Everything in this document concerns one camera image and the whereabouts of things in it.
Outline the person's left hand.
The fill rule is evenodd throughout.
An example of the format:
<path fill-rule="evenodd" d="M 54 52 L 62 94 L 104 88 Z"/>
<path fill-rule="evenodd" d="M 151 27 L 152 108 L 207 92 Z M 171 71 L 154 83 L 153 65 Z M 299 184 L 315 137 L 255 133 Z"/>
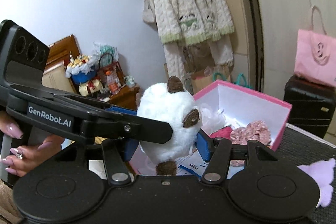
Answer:
<path fill-rule="evenodd" d="M 1 111 L 1 132 L 12 138 L 21 139 L 23 132 L 18 124 L 5 111 Z M 6 172 L 23 177 L 25 174 L 39 166 L 44 161 L 56 155 L 62 150 L 64 138 L 58 135 L 50 135 L 39 145 L 21 145 L 12 148 L 10 155 L 1 157 L 1 162 L 6 165 Z"/>

